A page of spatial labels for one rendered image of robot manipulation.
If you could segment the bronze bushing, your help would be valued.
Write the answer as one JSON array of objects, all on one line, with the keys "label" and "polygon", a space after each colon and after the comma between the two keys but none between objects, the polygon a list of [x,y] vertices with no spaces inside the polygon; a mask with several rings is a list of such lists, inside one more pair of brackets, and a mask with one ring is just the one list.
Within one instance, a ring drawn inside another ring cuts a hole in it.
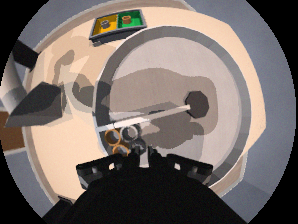
[{"label": "bronze bushing", "polygon": [[115,153],[119,153],[117,147],[118,146],[121,146],[121,147],[124,147],[126,150],[127,150],[127,154],[122,154],[123,156],[127,156],[129,152],[129,144],[127,142],[124,142],[124,141],[121,141],[118,145],[116,145],[114,148],[113,148],[113,154]]},{"label": "bronze bushing", "polygon": [[131,17],[130,16],[124,16],[122,18],[122,20],[123,20],[123,24],[129,24],[129,23],[131,23]]},{"label": "bronze bushing", "polygon": [[[115,131],[118,134],[119,141],[112,140],[112,138],[110,137],[111,131]],[[109,144],[110,146],[118,145],[122,141],[122,139],[120,137],[120,129],[119,128],[114,128],[114,129],[111,129],[111,130],[107,130],[104,134],[104,139],[105,139],[106,143]]]}]

